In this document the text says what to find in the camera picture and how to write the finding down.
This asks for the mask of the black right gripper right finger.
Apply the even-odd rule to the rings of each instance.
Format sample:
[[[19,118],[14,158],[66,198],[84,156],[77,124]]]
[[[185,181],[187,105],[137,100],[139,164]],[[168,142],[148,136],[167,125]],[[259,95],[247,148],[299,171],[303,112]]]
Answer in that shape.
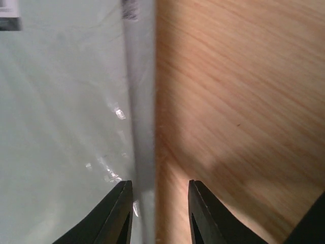
[[[200,180],[189,181],[188,215],[192,243],[266,243]]]

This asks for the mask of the pale green notebook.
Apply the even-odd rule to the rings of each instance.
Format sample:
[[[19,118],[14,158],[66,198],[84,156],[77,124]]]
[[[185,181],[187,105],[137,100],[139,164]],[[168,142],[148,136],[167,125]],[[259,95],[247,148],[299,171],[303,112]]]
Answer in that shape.
[[[155,1],[1,1],[1,243],[54,243],[120,182],[155,242]]]

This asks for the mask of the black student backpack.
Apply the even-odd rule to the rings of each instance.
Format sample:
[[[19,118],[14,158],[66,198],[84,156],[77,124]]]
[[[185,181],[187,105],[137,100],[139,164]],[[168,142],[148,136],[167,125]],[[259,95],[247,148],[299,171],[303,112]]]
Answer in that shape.
[[[324,243],[324,193],[314,202],[284,243]]]

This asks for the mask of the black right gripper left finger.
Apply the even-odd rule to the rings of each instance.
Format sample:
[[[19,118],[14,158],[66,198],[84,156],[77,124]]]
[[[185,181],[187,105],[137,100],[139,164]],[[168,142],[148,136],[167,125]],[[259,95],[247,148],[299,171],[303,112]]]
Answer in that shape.
[[[120,181],[76,226],[54,244],[100,244],[131,242],[133,185]]]

